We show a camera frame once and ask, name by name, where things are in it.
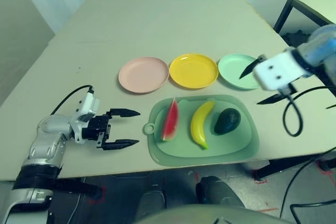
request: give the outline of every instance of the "cutting board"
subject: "cutting board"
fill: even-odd
[[[179,123],[174,139],[162,141],[161,132],[166,112],[172,98],[158,102],[152,109],[148,124],[143,128],[148,136],[149,151],[160,165],[186,166],[241,161],[252,157],[258,150],[259,138],[253,119],[244,104],[231,95],[205,95],[176,98],[179,107]],[[190,122],[194,112],[206,101],[215,106],[207,116],[204,133],[209,148],[202,149],[190,134]],[[219,114],[234,108],[241,115],[239,126],[232,132],[217,135],[214,126]]]

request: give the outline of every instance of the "green plate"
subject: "green plate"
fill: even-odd
[[[179,123],[175,138],[162,141],[161,132],[166,112],[172,99],[157,103],[151,111],[149,123],[143,128],[148,136],[152,158],[164,166],[187,166],[237,162],[252,157],[259,148],[259,138],[253,120],[246,107],[230,95],[205,95],[201,97],[176,98],[179,107]],[[208,150],[196,144],[190,134],[191,117],[195,110],[206,101],[215,101],[215,106],[207,116],[204,133]],[[214,133],[219,114],[227,108],[235,108],[241,114],[239,126],[224,135]]]
[[[253,74],[239,78],[244,69],[255,58],[249,55],[231,54],[224,56],[218,63],[219,74],[231,85],[240,89],[257,89],[260,87]]]

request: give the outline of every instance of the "yellow banana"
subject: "yellow banana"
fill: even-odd
[[[208,145],[205,141],[205,135],[204,135],[204,122],[210,111],[213,109],[215,105],[214,101],[208,101],[202,104],[194,113],[191,124],[190,124],[190,130],[191,130],[191,136],[193,137],[193,140],[202,146],[205,149],[208,149]]]

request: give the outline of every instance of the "table leg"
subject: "table leg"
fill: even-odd
[[[293,166],[296,166],[298,164],[301,164],[303,162],[306,162],[310,160],[313,157],[316,157],[317,155],[308,155],[308,156],[300,156],[300,157],[290,157],[290,158],[282,158],[277,160],[270,160],[269,165],[259,169],[255,170],[253,173],[254,179],[261,181],[265,177],[273,175],[275,173],[280,173],[283,170],[286,170],[288,168],[291,168]]]
[[[308,18],[310,18],[312,21],[314,21],[319,26],[325,26],[325,25],[331,24],[329,22],[326,22],[325,20],[323,20],[319,16],[315,15],[313,12],[311,12],[308,9],[306,9],[304,6],[300,5],[298,2],[292,1],[291,5],[296,10],[298,10],[301,13],[303,13],[304,15],[306,15]]]
[[[102,196],[101,187],[86,184],[76,179],[58,179],[53,189],[75,194],[85,194],[94,200],[98,200]]]
[[[330,169],[336,168],[336,158],[320,161],[319,167],[325,172]]]
[[[283,7],[280,16],[277,20],[277,22],[275,23],[273,29],[276,33],[279,33],[280,30],[282,29],[282,27],[284,26],[284,23],[286,21],[286,19],[288,18],[288,15],[290,14],[290,11],[292,10],[293,6],[292,6],[292,2],[293,0],[287,0],[285,3],[285,6]]]

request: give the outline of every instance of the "table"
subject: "table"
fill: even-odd
[[[280,32],[293,7],[319,26],[336,24],[336,0],[287,0],[274,31]]]
[[[60,178],[168,168],[152,160],[142,127],[157,102],[191,95],[230,94],[244,102],[260,138],[258,153],[248,161],[323,152],[335,145],[336,110],[324,109],[334,104],[328,90],[298,100],[305,127],[301,136],[292,138],[281,122],[285,101],[256,104],[274,92],[234,89],[218,78],[204,89],[186,90],[170,80],[155,92],[135,95],[122,89],[117,79],[120,68],[136,57],[159,57],[170,63],[181,54],[197,52],[218,61],[234,52],[271,57],[286,47],[245,0],[86,0],[0,108],[0,180],[16,178],[39,121],[83,84],[94,86],[101,100],[99,114],[110,108],[141,112],[110,121],[110,139],[140,142],[117,151],[96,149],[93,141],[69,142]],[[320,85],[315,77],[295,82],[299,91]],[[84,92],[74,95],[59,113],[72,115],[83,96]],[[293,114],[288,121],[297,126]]]

